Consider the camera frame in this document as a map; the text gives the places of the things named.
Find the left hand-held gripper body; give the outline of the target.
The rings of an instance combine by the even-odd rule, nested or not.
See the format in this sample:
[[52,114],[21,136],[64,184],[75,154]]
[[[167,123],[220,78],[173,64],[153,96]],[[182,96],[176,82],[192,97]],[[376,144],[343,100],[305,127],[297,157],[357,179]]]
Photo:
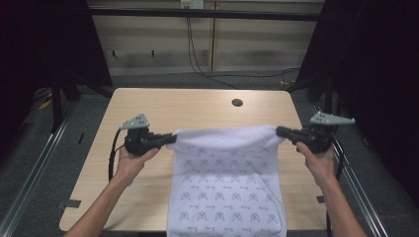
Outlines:
[[158,147],[158,144],[152,140],[154,133],[149,131],[149,121],[145,114],[139,114],[125,121],[120,130],[127,131],[124,147],[134,156],[142,156],[150,149]]

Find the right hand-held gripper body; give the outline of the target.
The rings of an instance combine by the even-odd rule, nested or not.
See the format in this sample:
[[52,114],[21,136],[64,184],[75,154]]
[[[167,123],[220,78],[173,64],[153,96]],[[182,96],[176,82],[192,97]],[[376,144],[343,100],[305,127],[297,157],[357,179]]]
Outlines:
[[353,118],[343,118],[317,112],[304,127],[301,138],[297,142],[305,144],[313,154],[325,152],[332,144],[332,137],[338,125],[351,125],[356,121]]

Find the white towel with blue print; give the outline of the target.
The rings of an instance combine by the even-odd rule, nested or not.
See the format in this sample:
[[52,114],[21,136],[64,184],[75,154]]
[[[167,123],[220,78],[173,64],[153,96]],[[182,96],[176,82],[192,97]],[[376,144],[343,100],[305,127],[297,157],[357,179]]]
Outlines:
[[175,134],[167,237],[287,237],[274,126]]

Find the person's left hand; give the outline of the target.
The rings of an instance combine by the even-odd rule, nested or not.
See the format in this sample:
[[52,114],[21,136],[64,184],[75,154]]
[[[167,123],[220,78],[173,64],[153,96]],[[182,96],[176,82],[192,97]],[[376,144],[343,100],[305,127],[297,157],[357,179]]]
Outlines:
[[121,181],[125,187],[132,184],[135,177],[144,168],[145,163],[159,152],[158,148],[152,148],[141,156],[129,153],[123,146],[120,149],[119,162],[115,178]]

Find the person's right hand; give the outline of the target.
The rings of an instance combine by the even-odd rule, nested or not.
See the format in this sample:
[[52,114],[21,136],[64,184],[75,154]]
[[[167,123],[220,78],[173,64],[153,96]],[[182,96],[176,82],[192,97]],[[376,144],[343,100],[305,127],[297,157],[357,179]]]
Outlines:
[[296,144],[297,150],[305,157],[305,166],[312,174],[316,185],[323,189],[334,178],[334,150],[313,154],[302,142]]

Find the black curtain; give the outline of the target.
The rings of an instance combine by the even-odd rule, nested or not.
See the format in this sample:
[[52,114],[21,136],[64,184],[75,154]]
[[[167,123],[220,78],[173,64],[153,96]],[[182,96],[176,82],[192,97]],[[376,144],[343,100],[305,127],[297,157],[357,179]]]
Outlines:
[[77,101],[79,84],[112,96],[87,0],[0,0],[0,161],[17,143],[36,90],[52,90],[57,129],[60,96]]
[[328,85],[419,207],[419,0],[324,0],[294,87]]

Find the metal floor rail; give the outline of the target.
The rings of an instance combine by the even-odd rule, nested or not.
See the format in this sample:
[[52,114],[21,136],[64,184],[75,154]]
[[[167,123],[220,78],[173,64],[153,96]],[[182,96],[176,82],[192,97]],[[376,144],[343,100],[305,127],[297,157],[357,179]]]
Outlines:
[[69,104],[67,111],[64,113],[62,122],[57,126],[56,130],[48,137],[45,146],[42,148],[42,153],[31,170],[29,177],[25,180],[17,197],[13,201],[11,207],[6,212],[3,220],[0,222],[0,237],[12,237],[15,229],[26,209],[28,203],[41,179],[41,176],[46,169],[52,153],[57,144],[61,140],[64,131],[67,128],[68,121],[72,117],[73,112],[77,106],[76,102]]
[[342,167],[340,176],[345,178],[351,193],[372,232],[372,235],[374,237],[388,237],[376,209],[373,207],[372,202],[368,198],[363,186],[356,176],[352,168],[352,164],[345,154],[342,144],[335,135],[332,137],[332,144],[335,152],[337,153],[336,159]]

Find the black horizontal frame bar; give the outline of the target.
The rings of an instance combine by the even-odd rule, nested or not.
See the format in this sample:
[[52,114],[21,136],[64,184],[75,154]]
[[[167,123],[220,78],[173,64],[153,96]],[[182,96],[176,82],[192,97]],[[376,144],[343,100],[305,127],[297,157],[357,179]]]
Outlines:
[[208,19],[244,19],[244,20],[274,20],[274,21],[304,21],[318,22],[326,20],[327,16],[304,13],[250,12],[226,10],[195,10],[195,9],[142,9],[142,8],[89,8],[91,15],[100,16],[130,16],[130,17],[178,17],[178,18],[208,18]]

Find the white wall socket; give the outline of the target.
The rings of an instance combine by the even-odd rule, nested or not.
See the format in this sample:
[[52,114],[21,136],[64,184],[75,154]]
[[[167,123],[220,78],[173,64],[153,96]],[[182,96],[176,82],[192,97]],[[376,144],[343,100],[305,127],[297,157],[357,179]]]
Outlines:
[[198,9],[203,10],[205,8],[204,0],[180,0],[182,9]]

